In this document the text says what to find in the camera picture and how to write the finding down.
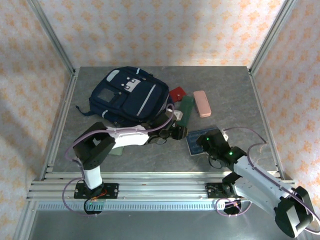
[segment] floral wallpaper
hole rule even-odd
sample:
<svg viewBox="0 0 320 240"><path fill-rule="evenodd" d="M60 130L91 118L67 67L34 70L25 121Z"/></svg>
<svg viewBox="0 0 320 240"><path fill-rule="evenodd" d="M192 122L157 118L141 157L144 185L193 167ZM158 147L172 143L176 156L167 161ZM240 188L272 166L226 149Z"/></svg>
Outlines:
<svg viewBox="0 0 320 240"><path fill-rule="evenodd" d="M297 1L255 81L284 171L320 214L320 4Z"/></svg>
<svg viewBox="0 0 320 240"><path fill-rule="evenodd" d="M74 67L250 66L284 0L42 0Z"/></svg>
<svg viewBox="0 0 320 240"><path fill-rule="evenodd" d="M70 75L26 0L0 4L0 239L11 240Z"/></svg>

